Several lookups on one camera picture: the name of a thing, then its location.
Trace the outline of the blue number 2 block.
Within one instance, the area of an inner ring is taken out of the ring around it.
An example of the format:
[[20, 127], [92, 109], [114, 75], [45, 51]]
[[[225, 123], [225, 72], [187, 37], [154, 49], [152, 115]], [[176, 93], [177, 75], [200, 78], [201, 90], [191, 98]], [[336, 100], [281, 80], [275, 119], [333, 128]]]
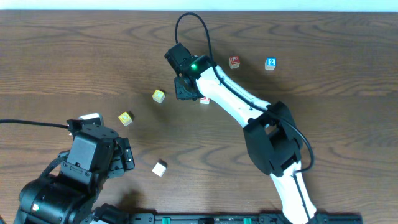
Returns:
[[267, 58], [265, 62], [265, 69], [266, 70], [274, 70], [277, 66], [277, 59], [276, 58]]

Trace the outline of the red letter I block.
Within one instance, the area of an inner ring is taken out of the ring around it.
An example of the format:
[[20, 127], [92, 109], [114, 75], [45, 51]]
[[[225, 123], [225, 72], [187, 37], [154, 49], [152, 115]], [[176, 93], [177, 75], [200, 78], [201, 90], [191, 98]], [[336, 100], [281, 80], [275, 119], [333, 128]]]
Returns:
[[206, 98], [206, 97], [203, 97], [203, 98], [200, 99], [200, 103], [208, 105], [210, 103], [210, 99]]

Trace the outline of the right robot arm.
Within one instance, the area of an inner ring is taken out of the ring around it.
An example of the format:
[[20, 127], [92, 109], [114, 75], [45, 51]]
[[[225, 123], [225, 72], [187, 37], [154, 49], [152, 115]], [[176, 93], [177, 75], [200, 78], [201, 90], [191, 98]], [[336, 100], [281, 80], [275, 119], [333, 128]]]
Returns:
[[282, 202], [282, 213], [291, 223], [314, 223], [316, 208], [303, 181], [300, 150], [309, 145], [297, 129], [289, 108], [250, 94], [230, 79], [215, 61], [192, 55], [177, 43], [164, 55], [176, 73], [176, 97], [207, 97], [221, 106], [243, 128], [253, 164], [271, 177]]

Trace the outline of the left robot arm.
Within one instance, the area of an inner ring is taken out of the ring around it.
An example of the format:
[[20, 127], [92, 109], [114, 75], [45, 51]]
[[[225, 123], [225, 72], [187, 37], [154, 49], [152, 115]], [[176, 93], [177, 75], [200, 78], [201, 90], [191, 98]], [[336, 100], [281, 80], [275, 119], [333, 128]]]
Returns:
[[15, 223], [88, 223], [104, 183], [135, 168], [128, 138], [100, 119], [67, 123], [71, 149], [21, 190]]

